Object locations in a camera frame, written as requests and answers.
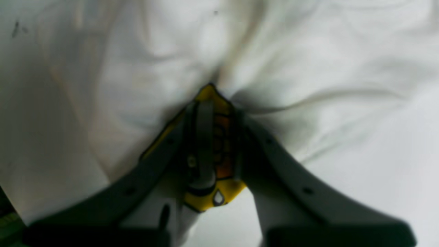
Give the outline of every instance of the white surface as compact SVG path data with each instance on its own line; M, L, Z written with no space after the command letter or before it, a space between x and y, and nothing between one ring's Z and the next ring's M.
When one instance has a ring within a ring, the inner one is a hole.
M438 245L436 1L42 3L0 3L0 182L27 221L129 171L221 65L224 95L307 168ZM186 246L260 238L246 190Z

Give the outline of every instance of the wrinkled white cloth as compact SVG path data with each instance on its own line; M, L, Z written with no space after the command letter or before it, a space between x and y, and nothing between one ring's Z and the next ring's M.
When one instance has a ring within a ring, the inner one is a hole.
M433 0L76 0L41 11L35 31L111 183L214 75L298 161L336 167L320 160L439 87L437 17Z

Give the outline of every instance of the dark stain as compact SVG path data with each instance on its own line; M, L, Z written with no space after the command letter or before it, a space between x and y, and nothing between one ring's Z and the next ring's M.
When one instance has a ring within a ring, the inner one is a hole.
M11 35L12 38L15 38L17 36L19 28L20 28L20 23L18 21L16 21L14 30L12 31L12 35Z

